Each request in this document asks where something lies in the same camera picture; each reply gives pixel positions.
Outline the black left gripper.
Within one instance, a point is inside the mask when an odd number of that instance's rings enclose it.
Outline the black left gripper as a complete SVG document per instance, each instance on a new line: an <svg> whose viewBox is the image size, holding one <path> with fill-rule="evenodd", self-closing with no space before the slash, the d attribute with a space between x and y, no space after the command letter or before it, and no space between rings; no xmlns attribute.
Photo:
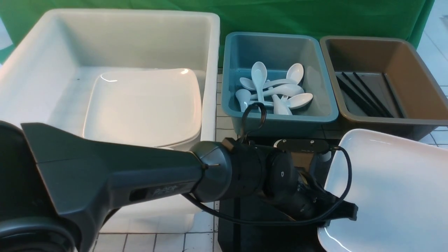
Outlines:
<svg viewBox="0 0 448 252"><path fill-rule="evenodd" d="M343 201L334 209L336 196L324 190L312 175L319 159L331 155L322 139L279 139L269 148L263 201L295 221L357 220L358 206Z"/></svg>

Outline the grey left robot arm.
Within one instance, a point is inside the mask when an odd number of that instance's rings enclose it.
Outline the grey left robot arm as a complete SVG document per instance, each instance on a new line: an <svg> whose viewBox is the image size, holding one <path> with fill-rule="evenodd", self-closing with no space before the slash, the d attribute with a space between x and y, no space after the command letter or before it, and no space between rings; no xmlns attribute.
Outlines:
<svg viewBox="0 0 448 252"><path fill-rule="evenodd" d="M1 122L1 251L88 252L122 207L181 195L220 219L242 225L327 227L357 220L342 195L326 191L293 164L291 153L244 138L200 141L188 151L99 142L43 123ZM205 203L259 196L289 221L250 221Z"/></svg>

